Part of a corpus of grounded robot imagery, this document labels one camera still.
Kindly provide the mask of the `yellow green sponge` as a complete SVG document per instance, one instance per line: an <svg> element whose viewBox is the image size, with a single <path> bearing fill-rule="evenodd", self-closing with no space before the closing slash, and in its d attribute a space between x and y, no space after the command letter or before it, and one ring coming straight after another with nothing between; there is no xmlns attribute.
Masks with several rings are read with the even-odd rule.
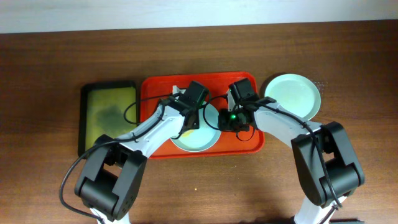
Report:
<svg viewBox="0 0 398 224"><path fill-rule="evenodd" d="M188 137L192 132L194 132L194 129L190 129L190 130L188 130L188 131L185 131L185 132L182 134L182 137L183 137L183 138Z"/></svg>

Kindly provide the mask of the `light blue plate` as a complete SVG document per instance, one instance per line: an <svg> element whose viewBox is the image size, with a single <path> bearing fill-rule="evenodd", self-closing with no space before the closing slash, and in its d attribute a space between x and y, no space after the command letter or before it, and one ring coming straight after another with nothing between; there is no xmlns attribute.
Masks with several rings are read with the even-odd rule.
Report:
<svg viewBox="0 0 398 224"><path fill-rule="evenodd" d="M221 131L215 129L218 125L217 109L209 104L205 108L198 110L199 124L198 129L194 129L188 137L183 138L182 135L178 139L171 139L171 141L180 149L187 152L202 152L212 147L220 138Z"/></svg>

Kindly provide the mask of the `mint green plate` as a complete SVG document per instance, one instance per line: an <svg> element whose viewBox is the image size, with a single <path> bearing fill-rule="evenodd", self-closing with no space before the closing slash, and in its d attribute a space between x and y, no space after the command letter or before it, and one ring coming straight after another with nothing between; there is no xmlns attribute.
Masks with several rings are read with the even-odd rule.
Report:
<svg viewBox="0 0 398 224"><path fill-rule="evenodd" d="M275 99L289 112L311 120L321 107L321 94L308 78L287 73L273 78L264 90L264 96Z"/></svg>

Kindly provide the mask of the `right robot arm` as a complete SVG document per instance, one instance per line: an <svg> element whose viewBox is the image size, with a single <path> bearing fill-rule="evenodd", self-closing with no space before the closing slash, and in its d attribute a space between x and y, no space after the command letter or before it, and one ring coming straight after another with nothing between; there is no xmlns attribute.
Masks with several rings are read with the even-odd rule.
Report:
<svg viewBox="0 0 398 224"><path fill-rule="evenodd" d="M364 184L364 172L344 127L307 121L276 100L229 97L227 121L250 125L292 149L300 186L305 194L289 223L329 223L342 203Z"/></svg>

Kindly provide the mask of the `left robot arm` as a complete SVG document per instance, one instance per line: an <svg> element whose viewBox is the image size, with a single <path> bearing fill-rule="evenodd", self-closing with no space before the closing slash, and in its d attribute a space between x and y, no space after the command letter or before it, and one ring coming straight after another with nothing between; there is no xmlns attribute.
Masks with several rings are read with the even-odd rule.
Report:
<svg viewBox="0 0 398 224"><path fill-rule="evenodd" d="M152 116L127 134L100 136L81 158L85 165L75 185L98 223L129 223L127 216L141 185L146 163L172 137L190 129L204 97L172 95L160 100Z"/></svg>

